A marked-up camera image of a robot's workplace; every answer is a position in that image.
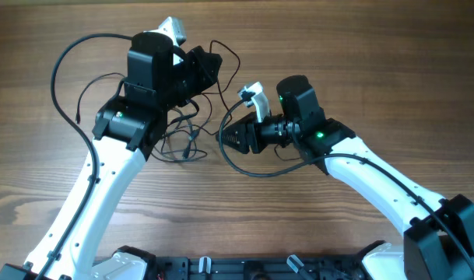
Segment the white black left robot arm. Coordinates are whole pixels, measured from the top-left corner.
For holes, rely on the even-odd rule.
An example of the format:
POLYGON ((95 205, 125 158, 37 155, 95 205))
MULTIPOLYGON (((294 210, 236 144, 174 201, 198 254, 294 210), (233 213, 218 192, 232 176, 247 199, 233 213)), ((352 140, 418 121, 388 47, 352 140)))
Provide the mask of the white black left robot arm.
POLYGON ((167 114, 213 86, 220 55, 163 31, 131 38, 128 73, 100 108, 89 153, 57 218, 22 265, 6 264, 1 279, 153 279, 156 258, 121 247, 101 263, 97 248, 128 185, 168 127, 167 114))

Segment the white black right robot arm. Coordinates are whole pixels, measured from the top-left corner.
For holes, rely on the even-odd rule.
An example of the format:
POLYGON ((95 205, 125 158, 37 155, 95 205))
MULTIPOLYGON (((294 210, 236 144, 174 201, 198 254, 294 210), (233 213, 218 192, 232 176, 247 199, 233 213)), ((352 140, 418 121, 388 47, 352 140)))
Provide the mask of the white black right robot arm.
POLYGON ((269 145, 292 145, 301 165, 314 165, 362 195, 395 227, 402 244, 381 241, 357 262, 368 279, 474 279, 474 204, 430 191, 372 152, 356 133, 328 118, 307 77, 277 84, 282 113, 272 114, 259 82, 239 91, 250 113, 216 134, 221 150, 260 153, 269 145))

